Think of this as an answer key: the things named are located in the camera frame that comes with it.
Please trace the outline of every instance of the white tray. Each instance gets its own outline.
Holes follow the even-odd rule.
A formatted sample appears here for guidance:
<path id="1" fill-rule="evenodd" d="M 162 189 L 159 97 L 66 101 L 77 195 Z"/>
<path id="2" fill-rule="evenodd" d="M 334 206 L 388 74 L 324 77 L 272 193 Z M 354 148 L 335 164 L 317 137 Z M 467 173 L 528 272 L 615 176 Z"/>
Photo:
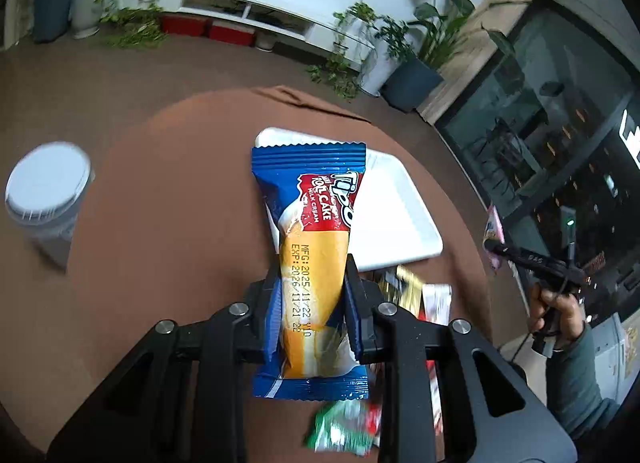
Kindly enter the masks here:
<path id="1" fill-rule="evenodd" d="M 276 127 L 264 129 L 255 146 L 335 143 Z M 273 244 L 280 233 L 267 211 Z M 410 263 L 442 253 L 442 238 L 414 182 L 395 156 L 367 149 L 367 170 L 353 207 L 349 252 L 360 271 Z"/>

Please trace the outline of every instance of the person's hand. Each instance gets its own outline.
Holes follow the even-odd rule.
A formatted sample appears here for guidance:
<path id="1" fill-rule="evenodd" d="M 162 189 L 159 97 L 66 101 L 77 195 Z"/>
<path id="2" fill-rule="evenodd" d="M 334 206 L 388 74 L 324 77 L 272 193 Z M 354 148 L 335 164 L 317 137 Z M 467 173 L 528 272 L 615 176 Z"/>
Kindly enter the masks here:
<path id="1" fill-rule="evenodd" d="M 532 333 L 540 331 L 544 327 L 545 319 L 542 316 L 546 307 L 551 306 L 560 312 L 560 332 L 565 340 L 573 342 L 582 335 L 584 330 L 582 312 L 573 295 L 558 295 L 556 297 L 555 292 L 542 289 L 540 284 L 535 283 L 531 287 L 529 306 L 529 331 Z"/>

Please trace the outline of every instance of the brown tablecloth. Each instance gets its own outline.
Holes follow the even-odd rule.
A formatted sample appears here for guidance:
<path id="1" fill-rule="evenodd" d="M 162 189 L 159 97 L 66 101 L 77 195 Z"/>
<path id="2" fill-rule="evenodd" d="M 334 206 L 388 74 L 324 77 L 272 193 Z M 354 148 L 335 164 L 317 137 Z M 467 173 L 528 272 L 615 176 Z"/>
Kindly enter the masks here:
<path id="1" fill-rule="evenodd" d="M 95 376 L 105 376 L 159 319 L 206 319 L 265 276 L 273 243 L 250 154 L 255 136 L 268 126 L 363 141 L 398 157 L 444 242 L 441 256 L 410 269 L 427 282 L 451 284 L 451 318 L 465 317 L 491 338 L 488 282 L 478 250 L 422 165 L 366 120 L 308 94 L 229 90 L 161 111 L 132 129 L 98 169 L 68 266 L 94 341 L 87 361 Z M 301 447 L 317 406 L 246 399 L 249 461 L 336 461 L 335 455 Z"/>

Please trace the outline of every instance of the brown floor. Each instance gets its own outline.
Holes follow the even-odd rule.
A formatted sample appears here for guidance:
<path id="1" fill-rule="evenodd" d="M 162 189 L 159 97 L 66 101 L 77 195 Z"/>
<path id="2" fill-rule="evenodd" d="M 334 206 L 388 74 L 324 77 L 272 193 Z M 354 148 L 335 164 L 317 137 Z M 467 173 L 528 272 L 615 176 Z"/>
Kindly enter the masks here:
<path id="1" fill-rule="evenodd" d="M 286 84 L 368 118 L 418 159 L 458 208 L 480 245 L 486 215 L 433 127 L 361 94 L 352 103 L 309 81 L 304 66 L 276 53 L 206 39 L 170 37 L 158 50 L 115 50 L 100 36 L 23 41 L 0 54 L 0 176 L 47 141 L 77 143 L 97 175 L 124 129 L 207 90 Z M 83 342 L 64 274 L 48 265 L 2 213 L 0 218 L 0 402 L 35 445 L 53 435 L 97 382 L 78 355 Z M 525 311 L 507 270 L 492 278 L 494 343 L 524 332 Z M 49 389 L 65 389 L 52 395 Z"/>

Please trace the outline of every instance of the red box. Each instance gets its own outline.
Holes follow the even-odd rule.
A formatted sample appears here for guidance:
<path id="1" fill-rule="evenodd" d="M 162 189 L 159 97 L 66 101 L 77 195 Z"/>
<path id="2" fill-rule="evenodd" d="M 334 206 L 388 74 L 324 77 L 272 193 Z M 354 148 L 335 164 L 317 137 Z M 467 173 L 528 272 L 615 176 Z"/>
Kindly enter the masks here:
<path id="1" fill-rule="evenodd" d="M 176 35 L 201 37 L 206 33 L 208 17 L 192 14 L 162 14 L 162 31 Z"/>
<path id="2" fill-rule="evenodd" d="M 251 46 L 255 40 L 255 28 L 217 20 L 209 28 L 209 38 L 239 46 Z"/>

